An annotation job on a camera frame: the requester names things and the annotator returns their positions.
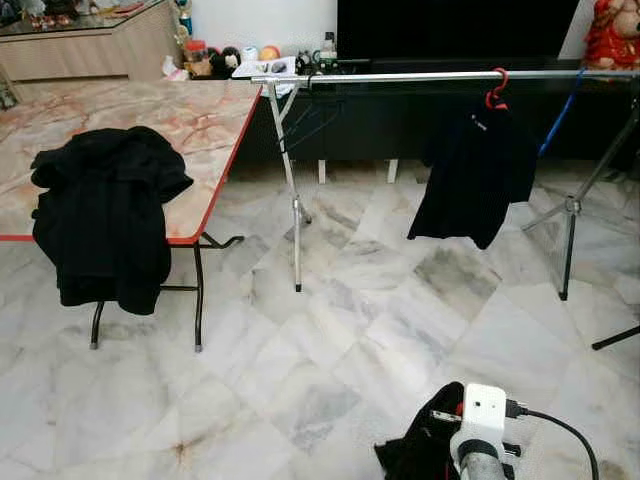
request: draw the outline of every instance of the marble tile floor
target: marble tile floor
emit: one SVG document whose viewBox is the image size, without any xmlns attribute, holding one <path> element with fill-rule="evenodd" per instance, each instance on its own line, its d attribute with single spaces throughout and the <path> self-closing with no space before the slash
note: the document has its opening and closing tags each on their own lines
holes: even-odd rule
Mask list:
<svg viewBox="0 0 640 480">
<path fill-rule="evenodd" d="M 592 442 L 604 480 L 640 477 L 640 186 L 599 183 L 578 225 L 569 301 L 520 226 L 588 173 L 539 170 L 486 251 L 466 239 L 405 240 L 428 172 L 400 162 L 298 166 L 314 222 L 293 291 L 291 211 L 280 165 L 237 164 L 208 231 L 247 240 L 205 252 L 205 349 L 195 299 L 156 313 L 59 306 L 35 245 L 0 244 L 0 478 L 7 480 L 376 480 L 374 443 L 403 434 L 442 385 L 477 381 L 563 418 Z M 172 283 L 193 281 L 175 251 Z M 588 479 L 577 440 L 509 421 L 518 478 Z"/>
</svg>

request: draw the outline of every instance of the television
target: television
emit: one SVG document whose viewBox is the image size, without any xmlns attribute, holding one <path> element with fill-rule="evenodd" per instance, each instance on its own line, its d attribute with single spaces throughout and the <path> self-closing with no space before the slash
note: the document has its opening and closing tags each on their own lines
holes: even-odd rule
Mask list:
<svg viewBox="0 0 640 480">
<path fill-rule="evenodd" d="M 557 59 L 577 5 L 578 0 L 338 0 L 338 58 Z"/>
</svg>

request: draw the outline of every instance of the jar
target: jar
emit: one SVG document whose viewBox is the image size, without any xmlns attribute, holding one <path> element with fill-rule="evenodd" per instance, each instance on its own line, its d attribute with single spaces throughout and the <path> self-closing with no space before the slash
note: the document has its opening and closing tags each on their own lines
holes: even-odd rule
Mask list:
<svg viewBox="0 0 640 480">
<path fill-rule="evenodd" d="M 189 40 L 184 45 L 184 56 L 187 62 L 200 62 L 207 57 L 207 46 L 204 40 Z"/>
</svg>

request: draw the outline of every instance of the red table edge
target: red table edge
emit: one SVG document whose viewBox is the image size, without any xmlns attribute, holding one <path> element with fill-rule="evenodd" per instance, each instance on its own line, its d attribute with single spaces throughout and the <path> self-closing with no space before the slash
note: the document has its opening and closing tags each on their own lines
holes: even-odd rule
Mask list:
<svg viewBox="0 0 640 480">
<path fill-rule="evenodd" d="M 235 145 L 233 146 L 233 150 L 231 151 L 231 155 L 229 156 L 229 160 L 224 167 L 224 171 L 222 172 L 222 176 L 220 177 L 220 181 L 216 186 L 215 191 L 213 192 L 213 196 L 211 197 L 211 201 L 209 202 L 209 206 L 207 207 L 207 211 L 202 217 L 202 223 L 198 227 L 196 233 L 194 233 L 191 237 L 186 238 L 168 238 L 168 242 L 170 245 L 193 245 L 202 235 L 204 228 L 207 226 L 207 222 L 209 221 L 209 217 L 211 216 L 211 212 L 213 211 L 213 207 L 215 206 L 216 200 L 218 199 L 218 195 L 220 195 L 220 191 L 222 190 L 222 186 L 225 183 L 225 179 L 229 170 L 231 169 L 231 165 L 236 159 L 236 154 L 238 153 L 238 148 L 244 139 L 245 134 L 247 133 L 247 129 L 249 128 L 249 124 L 253 119 L 253 115 L 258 106 L 258 101 L 260 100 L 260 95 L 262 94 L 262 87 L 258 89 L 258 93 L 256 93 L 256 98 L 253 100 L 253 104 L 251 105 L 251 109 L 247 114 L 247 118 L 244 121 L 244 125 L 242 125 L 242 130 L 240 130 L 240 135 L 236 140 Z M 3 235 L 0 234 L 0 242 L 33 242 L 33 235 Z"/>
</svg>

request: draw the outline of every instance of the folding table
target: folding table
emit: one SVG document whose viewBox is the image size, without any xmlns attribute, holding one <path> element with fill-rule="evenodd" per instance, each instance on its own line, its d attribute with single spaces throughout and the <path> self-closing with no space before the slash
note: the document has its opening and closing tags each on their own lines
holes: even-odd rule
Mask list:
<svg viewBox="0 0 640 480">
<path fill-rule="evenodd" d="M 33 241 L 31 212 L 43 190 L 31 183 L 30 165 L 39 151 L 61 147 L 73 135 L 99 128 L 144 125 L 156 130 L 182 154 L 194 180 L 163 208 L 171 247 L 193 250 L 196 285 L 162 289 L 196 292 L 195 349 L 202 351 L 200 251 L 243 240 L 236 236 L 220 244 L 204 228 L 258 98 L 258 87 L 238 81 L 83 82 L 58 85 L 37 101 L 1 113 L 0 241 Z M 93 349 L 98 346 L 103 307 L 99 302 L 93 318 Z"/>
</svg>

